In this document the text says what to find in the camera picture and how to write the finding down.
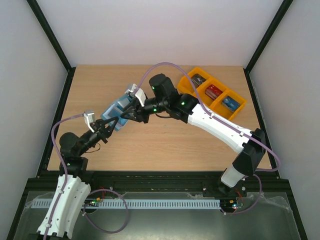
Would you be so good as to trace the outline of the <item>blue leather card holder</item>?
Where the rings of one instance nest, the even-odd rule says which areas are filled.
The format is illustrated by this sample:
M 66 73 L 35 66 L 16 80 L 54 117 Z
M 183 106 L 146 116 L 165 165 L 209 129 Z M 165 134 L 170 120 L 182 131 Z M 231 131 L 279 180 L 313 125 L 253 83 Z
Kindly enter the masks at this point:
M 118 122 L 115 125 L 114 130 L 120 131 L 127 123 L 128 119 L 122 118 L 121 114 L 124 112 L 124 108 L 132 102 L 132 98 L 128 95 L 123 95 L 114 101 L 101 115 L 103 120 L 108 120 L 114 117 L 118 117 Z

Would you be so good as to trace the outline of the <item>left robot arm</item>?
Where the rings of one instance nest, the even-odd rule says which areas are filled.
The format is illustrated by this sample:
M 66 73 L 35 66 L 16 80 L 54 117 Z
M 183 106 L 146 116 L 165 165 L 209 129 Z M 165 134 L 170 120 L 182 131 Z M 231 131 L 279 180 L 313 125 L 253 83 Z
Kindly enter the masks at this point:
M 119 118 L 91 120 L 85 117 L 89 130 L 82 136 L 64 133 L 58 142 L 52 139 L 60 158 L 59 176 L 48 211 L 37 229 L 41 240 L 70 240 L 78 214 L 91 191 L 90 182 L 84 180 L 88 159 L 83 157 L 100 141 L 107 143 Z

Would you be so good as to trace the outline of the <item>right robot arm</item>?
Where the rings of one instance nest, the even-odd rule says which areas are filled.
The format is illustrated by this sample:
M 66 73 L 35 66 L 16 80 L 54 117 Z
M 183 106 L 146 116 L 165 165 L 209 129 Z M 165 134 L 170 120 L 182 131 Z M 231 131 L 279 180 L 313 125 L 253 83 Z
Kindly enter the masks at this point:
M 237 157 L 222 174 L 218 182 L 218 191 L 229 196 L 237 183 L 252 176 L 261 162 L 266 150 L 265 133 L 257 128 L 252 131 L 240 127 L 224 117 L 212 112 L 200 101 L 187 93 L 179 93 L 171 79 L 160 73 L 149 80 L 154 93 L 153 98 L 146 97 L 136 84 L 130 84 L 125 91 L 129 104 L 124 107 L 121 117 L 135 122 L 148 123 L 152 114 L 166 112 L 173 119 L 196 126 L 227 144 L 237 153 Z

